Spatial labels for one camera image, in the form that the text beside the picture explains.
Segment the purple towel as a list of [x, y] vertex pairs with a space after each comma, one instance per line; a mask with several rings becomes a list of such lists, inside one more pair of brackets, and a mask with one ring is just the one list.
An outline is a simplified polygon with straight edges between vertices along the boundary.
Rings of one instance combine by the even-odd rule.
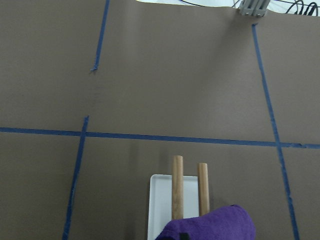
[[239, 205], [220, 207], [205, 215], [171, 220], [157, 240], [254, 240], [256, 227]]

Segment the left wooden rack bar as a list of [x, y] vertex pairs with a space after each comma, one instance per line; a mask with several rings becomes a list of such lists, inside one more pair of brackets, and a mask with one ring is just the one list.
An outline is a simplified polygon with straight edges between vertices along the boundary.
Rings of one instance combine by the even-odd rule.
[[179, 220], [184, 216], [184, 165], [181, 155], [174, 155], [171, 180], [171, 219]]

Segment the wooden rack bar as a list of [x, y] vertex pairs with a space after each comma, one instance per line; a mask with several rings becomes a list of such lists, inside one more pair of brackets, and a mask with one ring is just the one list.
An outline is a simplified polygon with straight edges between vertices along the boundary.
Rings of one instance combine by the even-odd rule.
[[171, 180], [171, 219], [179, 220], [184, 216], [184, 165], [181, 155], [174, 155]]
[[210, 212], [208, 164], [199, 163], [197, 165], [197, 173], [199, 216], [203, 216]]

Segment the right wooden rack bar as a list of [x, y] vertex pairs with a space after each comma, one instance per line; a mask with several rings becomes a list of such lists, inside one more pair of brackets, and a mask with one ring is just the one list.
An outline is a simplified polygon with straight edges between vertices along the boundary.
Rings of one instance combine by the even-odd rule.
[[197, 173], [199, 216], [203, 216], [210, 212], [208, 164], [199, 163], [197, 165]]

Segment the white rack base tray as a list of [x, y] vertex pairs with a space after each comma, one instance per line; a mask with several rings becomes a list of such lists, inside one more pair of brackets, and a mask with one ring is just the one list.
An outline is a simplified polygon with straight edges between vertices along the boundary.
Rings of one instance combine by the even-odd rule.
[[[199, 216], [198, 178], [183, 177], [183, 217]], [[154, 174], [150, 178], [147, 239], [154, 240], [172, 220], [172, 176]]]

